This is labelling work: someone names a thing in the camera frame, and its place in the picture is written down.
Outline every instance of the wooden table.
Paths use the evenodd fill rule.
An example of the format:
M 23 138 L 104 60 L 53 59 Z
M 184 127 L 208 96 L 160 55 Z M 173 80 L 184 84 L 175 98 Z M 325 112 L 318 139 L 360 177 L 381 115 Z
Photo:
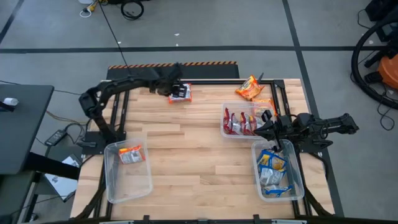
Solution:
M 308 112 L 301 81 L 288 79 L 285 85 L 291 113 Z M 147 138 L 154 189 L 146 197 L 114 204 L 112 220 L 142 220 L 144 215 L 151 220 L 252 219 L 253 214 L 294 217 L 291 202 L 267 203 L 255 191 L 252 141 L 230 141 L 220 134 L 221 103 L 243 100 L 234 92 L 237 87 L 192 85 L 193 102 L 176 104 L 145 88 L 131 90 L 127 139 Z M 258 97 L 272 97 L 269 85 Z M 103 111 L 108 122 L 112 104 L 110 100 Z M 301 159 L 307 187 L 333 213 L 322 163 L 307 154 L 301 154 Z M 71 217 L 78 215 L 96 192 L 102 163 L 103 156 L 95 156 L 81 168 Z M 299 204 L 304 214 L 302 202 Z M 102 205 L 104 215 L 105 194 Z

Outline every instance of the concrete floor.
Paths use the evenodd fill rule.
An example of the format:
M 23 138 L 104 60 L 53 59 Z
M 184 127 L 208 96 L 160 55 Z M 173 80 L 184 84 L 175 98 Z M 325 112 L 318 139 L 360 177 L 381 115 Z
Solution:
M 366 32 L 356 23 L 357 12 L 368 2 L 288 0 L 300 45 L 354 46 Z M 293 46 L 280 0 L 152 0 L 143 4 L 145 13 L 138 21 L 123 19 L 116 6 L 104 7 L 122 47 Z M 1 3 L 0 29 L 15 5 L 17 0 Z M 81 18 L 78 14 L 82 8 L 76 0 L 24 0 L 5 37 L 0 39 L 0 80 L 51 84 L 58 90 L 81 93 L 104 79 L 108 66 L 123 64 L 117 52 L 1 53 L 4 49 L 45 52 L 45 49 L 116 47 L 100 8 L 90 18 Z M 361 14 L 361 22 L 372 24 L 365 13 Z M 373 45 L 379 44 L 377 37 L 369 40 Z M 344 215 L 398 220 L 398 195 L 394 190 L 398 188 L 395 161 L 398 128 L 383 130 L 376 112 L 378 103 L 350 82 L 351 52 L 302 53 L 321 118 L 347 112 L 361 128 L 353 136 L 330 136 L 335 143 L 329 147 L 329 153 Z M 264 78 L 302 78 L 293 47 L 272 51 L 128 52 L 125 57 L 131 64 L 235 60 L 241 78 L 261 72 Z M 77 96 L 54 93 L 49 110 L 59 116 L 86 120 Z M 389 116 L 398 119 L 397 111 L 391 111 Z M 37 137 L 46 140 L 65 125 L 45 116 Z M 35 142 L 32 151 L 44 153 L 44 147 Z M 68 218 L 72 200 L 38 204 L 37 223 Z

